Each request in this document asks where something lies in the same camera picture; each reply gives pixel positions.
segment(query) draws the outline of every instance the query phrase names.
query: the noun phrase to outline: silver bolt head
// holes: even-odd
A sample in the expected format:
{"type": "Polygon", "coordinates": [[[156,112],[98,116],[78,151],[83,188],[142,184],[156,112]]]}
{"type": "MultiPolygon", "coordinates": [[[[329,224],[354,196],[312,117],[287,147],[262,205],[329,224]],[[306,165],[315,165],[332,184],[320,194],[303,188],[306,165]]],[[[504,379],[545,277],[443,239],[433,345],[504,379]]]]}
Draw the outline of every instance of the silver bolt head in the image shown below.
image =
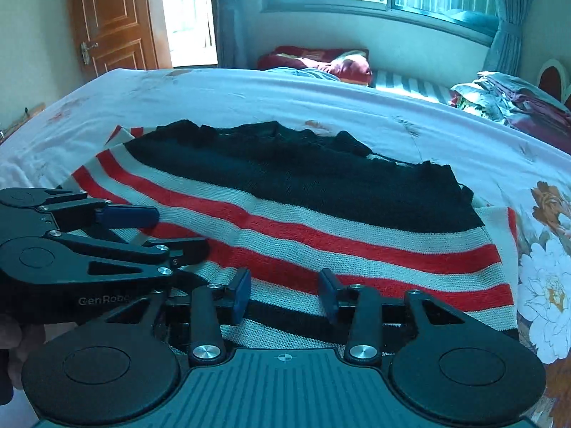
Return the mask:
{"type": "Polygon", "coordinates": [[[377,355],[377,350],[373,346],[367,344],[359,344],[351,347],[349,354],[356,359],[372,359],[377,355]]]}
{"type": "Polygon", "coordinates": [[[203,344],[195,347],[192,354],[199,359],[215,359],[220,355],[220,349],[212,344],[203,344]]]}

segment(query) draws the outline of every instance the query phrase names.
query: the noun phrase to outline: window frame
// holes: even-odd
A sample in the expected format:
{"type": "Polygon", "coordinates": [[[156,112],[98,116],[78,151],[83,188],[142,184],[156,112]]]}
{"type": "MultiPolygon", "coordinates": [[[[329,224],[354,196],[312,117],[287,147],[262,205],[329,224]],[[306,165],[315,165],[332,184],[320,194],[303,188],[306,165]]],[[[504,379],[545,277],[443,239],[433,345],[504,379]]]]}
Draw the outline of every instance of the window frame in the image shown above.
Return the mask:
{"type": "Polygon", "coordinates": [[[262,12],[325,12],[379,17],[456,35],[486,47],[493,41],[492,36],[470,28],[465,22],[421,9],[402,9],[392,0],[386,0],[386,4],[362,0],[262,0],[262,12]]]}

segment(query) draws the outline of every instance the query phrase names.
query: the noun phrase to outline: door handle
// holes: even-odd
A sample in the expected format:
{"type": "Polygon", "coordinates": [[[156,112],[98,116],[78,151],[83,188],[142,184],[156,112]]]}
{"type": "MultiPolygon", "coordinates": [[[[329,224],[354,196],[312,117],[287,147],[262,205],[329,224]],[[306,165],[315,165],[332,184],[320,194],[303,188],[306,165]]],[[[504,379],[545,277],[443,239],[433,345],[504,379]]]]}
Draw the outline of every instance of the door handle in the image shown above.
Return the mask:
{"type": "Polygon", "coordinates": [[[87,46],[87,43],[85,43],[84,41],[81,42],[79,48],[81,49],[81,56],[84,59],[84,64],[86,66],[88,66],[91,62],[91,57],[89,56],[89,50],[92,50],[93,48],[97,47],[99,47],[98,43],[93,43],[90,46],[87,46]]]}

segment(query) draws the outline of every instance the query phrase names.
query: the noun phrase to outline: bed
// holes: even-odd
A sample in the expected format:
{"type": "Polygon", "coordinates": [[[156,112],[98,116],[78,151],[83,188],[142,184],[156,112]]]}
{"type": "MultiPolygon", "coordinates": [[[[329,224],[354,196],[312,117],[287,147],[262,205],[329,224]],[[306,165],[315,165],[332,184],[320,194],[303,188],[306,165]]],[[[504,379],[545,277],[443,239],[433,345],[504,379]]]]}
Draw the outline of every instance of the bed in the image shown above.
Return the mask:
{"type": "MultiPolygon", "coordinates": [[[[449,164],[482,206],[512,208],[519,266],[509,266],[508,281],[520,341],[547,370],[546,392],[530,416],[540,427],[571,426],[570,155],[436,101],[375,88],[261,71],[115,70],[49,106],[0,146],[0,187],[56,187],[100,152],[118,125],[139,136],[180,119],[213,127],[279,121],[319,136],[348,131],[398,161],[449,164]]],[[[0,428],[35,420],[23,392],[0,407],[0,428]]]]}

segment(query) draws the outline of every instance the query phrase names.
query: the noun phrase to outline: striped sweater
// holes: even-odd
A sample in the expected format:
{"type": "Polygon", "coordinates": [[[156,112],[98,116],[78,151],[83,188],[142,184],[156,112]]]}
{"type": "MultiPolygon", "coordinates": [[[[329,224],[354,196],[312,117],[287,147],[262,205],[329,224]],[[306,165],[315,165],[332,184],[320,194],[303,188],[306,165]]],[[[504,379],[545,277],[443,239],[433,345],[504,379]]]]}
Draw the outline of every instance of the striped sweater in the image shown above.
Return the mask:
{"type": "MultiPolygon", "coordinates": [[[[131,134],[118,128],[63,187],[157,207],[152,230],[115,230],[130,243],[207,237],[211,253],[192,267],[205,282],[227,284],[237,268],[249,268],[245,319],[222,327],[235,346],[342,352],[347,330],[329,325],[317,296],[322,268],[389,297],[422,289],[513,332],[513,213],[474,209],[449,166],[371,154],[347,132],[318,137],[277,122],[214,129],[180,121],[131,134]]],[[[398,341],[393,328],[387,352],[398,341]]]]}

